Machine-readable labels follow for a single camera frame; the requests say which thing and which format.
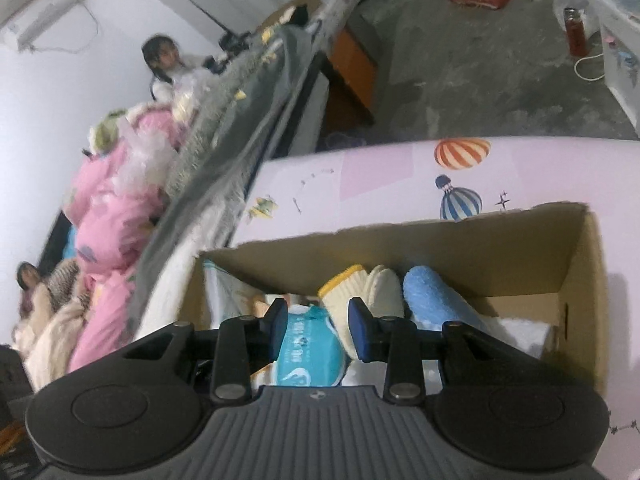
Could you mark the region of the white water dispenser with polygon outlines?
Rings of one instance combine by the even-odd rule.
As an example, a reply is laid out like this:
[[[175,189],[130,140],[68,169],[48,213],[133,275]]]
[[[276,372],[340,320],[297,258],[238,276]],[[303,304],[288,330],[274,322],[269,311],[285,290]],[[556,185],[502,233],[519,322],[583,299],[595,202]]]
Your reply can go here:
[[[639,14],[617,0],[591,0],[601,32],[604,81],[639,134]]]

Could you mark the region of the packaged cream gloves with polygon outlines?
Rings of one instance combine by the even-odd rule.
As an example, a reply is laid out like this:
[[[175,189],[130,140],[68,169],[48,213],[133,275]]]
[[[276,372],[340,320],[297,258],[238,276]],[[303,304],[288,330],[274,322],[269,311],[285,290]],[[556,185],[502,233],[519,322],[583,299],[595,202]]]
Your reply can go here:
[[[218,328],[228,318],[256,315],[256,302],[264,302],[265,293],[235,278],[213,261],[203,261],[205,299],[210,327]]]

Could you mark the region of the girl with black hair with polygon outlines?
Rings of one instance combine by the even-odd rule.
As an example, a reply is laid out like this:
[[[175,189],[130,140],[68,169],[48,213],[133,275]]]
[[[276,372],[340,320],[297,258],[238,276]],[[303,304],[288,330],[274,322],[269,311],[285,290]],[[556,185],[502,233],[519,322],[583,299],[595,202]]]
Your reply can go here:
[[[159,103],[170,103],[174,98],[176,81],[201,67],[205,61],[201,56],[181,54],[175,41],[165,35],[146,40],[141,51],[153,76],[152,99]]]

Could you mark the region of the grey blanket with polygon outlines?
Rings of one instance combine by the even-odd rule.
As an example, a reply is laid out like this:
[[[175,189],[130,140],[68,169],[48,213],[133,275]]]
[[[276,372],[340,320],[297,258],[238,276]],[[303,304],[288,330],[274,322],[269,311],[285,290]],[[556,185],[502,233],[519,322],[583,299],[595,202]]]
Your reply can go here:
[[[302,86],[320,32],[317,26],[273,26],[255,39],[206,94],[186,136],[166,192],[169,203],[138,261],[126,307],[130,341],[169,255],[215,200],[243,192]]]

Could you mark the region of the white air conditioner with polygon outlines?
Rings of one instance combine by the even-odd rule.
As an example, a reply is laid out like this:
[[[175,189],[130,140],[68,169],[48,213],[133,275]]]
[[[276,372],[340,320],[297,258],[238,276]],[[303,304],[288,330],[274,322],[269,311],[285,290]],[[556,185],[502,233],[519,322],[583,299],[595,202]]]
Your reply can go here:
[[[1,43],[20,53],[85,0],[29,0],[14,12],[1,27]]]

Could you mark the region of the brown cardboard box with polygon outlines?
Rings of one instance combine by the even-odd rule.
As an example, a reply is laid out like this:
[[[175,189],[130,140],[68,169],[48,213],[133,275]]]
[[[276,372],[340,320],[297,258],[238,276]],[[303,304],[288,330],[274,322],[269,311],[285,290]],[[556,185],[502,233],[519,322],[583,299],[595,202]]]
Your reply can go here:
[[[378,224],[201,252],[266,292],[313,295],[353,264],[405,274],[429,266],[484,315],[556,325],[548,362],[608,383],[608,291],[598,220],[585,205],[552,203],[460,222]]]

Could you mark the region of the red thermos bottle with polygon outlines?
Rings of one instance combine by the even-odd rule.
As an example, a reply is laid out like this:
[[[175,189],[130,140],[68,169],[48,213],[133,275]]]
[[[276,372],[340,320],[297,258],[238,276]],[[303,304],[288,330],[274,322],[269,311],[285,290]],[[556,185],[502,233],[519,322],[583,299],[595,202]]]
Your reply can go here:
[[[570,55],[584,58],[588,55],[588,44],[582,14],[571,6],[564,9],[565,33]]]

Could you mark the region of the blue white knit towel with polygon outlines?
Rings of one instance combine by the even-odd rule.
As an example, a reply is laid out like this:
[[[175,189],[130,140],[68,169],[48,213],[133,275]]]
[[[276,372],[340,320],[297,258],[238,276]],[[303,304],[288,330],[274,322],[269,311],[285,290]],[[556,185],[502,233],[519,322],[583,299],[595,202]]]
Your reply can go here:
[[[565,385],[570,380],[522,351],[503,324],[521,330],[521,341],[544,350],[550,326],[495,318],[486,324],[454,289],[428,266],[400,278],[405,318],[419,331],[425,394],[452,387],[511,388]]]

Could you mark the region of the blue white wet wipes pack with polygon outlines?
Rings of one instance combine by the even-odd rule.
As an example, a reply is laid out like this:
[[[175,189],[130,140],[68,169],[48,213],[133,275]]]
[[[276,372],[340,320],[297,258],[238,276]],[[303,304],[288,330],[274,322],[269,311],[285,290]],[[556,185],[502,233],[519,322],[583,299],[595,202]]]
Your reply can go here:
[[[347,356],[325,308],[293,304],[274,383],[285,387],[334,387],[345,373]]]

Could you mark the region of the cream glove bundle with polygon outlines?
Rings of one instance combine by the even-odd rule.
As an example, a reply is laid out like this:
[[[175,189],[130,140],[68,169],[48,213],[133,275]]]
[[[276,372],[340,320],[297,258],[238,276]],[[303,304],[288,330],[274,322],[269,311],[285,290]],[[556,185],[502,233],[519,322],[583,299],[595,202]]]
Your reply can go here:
[[[347,355],[358,359],[348,325],[348,304],[360,298],[375,318],[405,316],[404,298],[397,274],[379,264],[368,272],[360,264],[335,275],[319,290],[318,297],[326,308]]]

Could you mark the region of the orange wooden bed frame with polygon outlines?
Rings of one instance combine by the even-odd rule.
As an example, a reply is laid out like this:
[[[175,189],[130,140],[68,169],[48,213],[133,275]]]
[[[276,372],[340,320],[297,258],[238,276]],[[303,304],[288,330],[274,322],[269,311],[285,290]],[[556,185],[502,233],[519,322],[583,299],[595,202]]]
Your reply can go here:
[[[333,50],[323,62],[322,74],[329,81],[322,124],[325,136],[374,124],[378,64],[347,27],[337,36]]]

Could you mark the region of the clear plastic bag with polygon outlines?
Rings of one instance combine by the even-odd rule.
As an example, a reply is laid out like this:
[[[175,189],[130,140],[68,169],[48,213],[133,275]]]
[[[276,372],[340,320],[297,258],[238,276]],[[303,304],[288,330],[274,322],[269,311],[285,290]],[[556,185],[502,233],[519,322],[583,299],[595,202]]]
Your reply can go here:
[[[117,119],[125,151],[112,177],[117,195],[142,195],[165,186],[201,102],[216,82],[207,70],[196,70],[178,79],[170,99],[136,105]]]

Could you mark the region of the beige blanket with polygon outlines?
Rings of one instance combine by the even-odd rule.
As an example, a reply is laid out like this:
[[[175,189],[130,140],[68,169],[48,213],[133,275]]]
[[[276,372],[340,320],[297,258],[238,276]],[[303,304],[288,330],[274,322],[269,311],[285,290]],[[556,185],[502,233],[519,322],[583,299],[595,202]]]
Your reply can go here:
[[[71,301],[36,333],[27,320],[14,328],[11,348],[20,356],[35,392],[63,377],[86,325],[86,309]]]

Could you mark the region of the pink quilt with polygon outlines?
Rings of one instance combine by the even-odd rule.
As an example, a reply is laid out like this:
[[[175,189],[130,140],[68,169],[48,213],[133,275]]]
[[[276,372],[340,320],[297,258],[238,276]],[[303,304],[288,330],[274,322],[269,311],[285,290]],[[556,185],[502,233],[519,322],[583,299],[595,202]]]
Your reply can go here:
[[[116,122],[128,110],[114,110],[90,129],[85,161],[63,207],[75,228],[75,258],[90,292],[86,325],[70,358],[71,372],[130,341],[126,307],[134,292],[136,267],[169,203],[171,170],[160,190],[134,196],[114,192],[112,177],[125,156]]]

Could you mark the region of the orange striped sock bundle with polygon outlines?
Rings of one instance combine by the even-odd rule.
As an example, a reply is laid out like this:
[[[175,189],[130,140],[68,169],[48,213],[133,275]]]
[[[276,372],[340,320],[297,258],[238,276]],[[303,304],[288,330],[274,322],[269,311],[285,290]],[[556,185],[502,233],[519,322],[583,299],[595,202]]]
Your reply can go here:
[[[284,300],[288,307],[296,303],[296,296],[291,294],[257,294],[250,300],[250,314],[256,318],[263,318],[277,299]]]

